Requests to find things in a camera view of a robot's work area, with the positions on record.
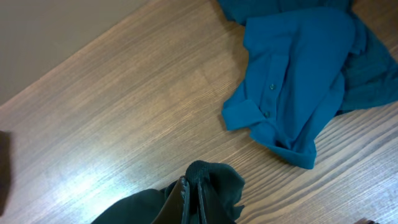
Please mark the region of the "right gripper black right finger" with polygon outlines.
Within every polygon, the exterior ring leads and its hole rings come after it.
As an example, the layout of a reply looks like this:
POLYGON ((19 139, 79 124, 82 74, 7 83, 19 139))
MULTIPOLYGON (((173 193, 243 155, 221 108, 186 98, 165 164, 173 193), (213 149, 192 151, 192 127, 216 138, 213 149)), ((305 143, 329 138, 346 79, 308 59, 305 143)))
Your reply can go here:
POLYGON ((198 183, 198 219, 200 224, 235 224, 224 210, 214 188, 208 182, 198 183))

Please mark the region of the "black t-shirt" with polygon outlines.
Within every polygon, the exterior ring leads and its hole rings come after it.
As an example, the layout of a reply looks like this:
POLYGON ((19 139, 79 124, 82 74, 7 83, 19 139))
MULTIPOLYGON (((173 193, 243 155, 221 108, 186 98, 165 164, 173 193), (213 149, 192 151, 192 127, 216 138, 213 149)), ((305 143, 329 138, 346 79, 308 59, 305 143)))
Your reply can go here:
MULTIPOLYGON (((199 223, 199 182, 211 184, 230 219, 236 222, 240 217, 244 207, 236 204, 241 199, 245 181, 231 166, 222 163, 195 161, 189 165, 183 176, 190 184, 189 223, 199 223)), ((117 201, 98 216, 93 223, 152 224, 164 206, 176 181, 164 189, 143 190, 117 201)))

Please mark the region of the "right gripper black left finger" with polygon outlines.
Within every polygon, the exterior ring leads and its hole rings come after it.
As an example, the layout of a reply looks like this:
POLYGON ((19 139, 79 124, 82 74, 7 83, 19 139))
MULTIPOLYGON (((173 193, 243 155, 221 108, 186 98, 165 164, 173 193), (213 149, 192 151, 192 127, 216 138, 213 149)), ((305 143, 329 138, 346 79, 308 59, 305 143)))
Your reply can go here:
POLYGON ((152 224, 187 224, 190 216, 190 184, 181 176, 152 224))

